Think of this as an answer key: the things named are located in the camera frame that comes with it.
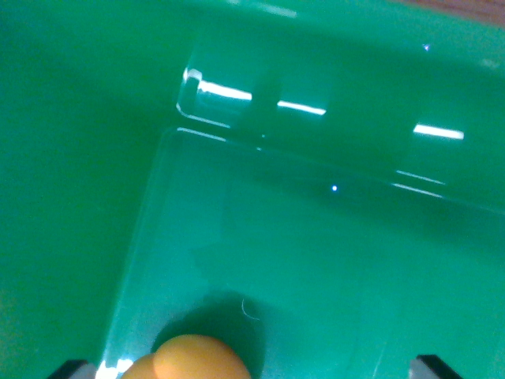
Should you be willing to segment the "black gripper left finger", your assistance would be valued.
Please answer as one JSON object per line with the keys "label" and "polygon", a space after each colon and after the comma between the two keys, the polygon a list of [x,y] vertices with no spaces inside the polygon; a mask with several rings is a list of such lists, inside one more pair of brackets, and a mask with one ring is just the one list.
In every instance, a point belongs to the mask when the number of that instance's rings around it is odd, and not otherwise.
{"label": "black gripper left finger", "polygon": [[65,361],[47,379],[95,379],[96,366],[87,360]]}

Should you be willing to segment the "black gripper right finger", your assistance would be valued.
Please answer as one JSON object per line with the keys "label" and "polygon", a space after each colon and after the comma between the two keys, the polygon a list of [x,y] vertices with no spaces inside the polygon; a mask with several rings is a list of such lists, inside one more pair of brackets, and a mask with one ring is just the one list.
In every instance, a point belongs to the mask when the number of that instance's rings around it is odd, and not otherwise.
{"label": "black gripper right finger", "polygon": [[410,361],[409,379],[462,379],[438,355],[418,355]]}

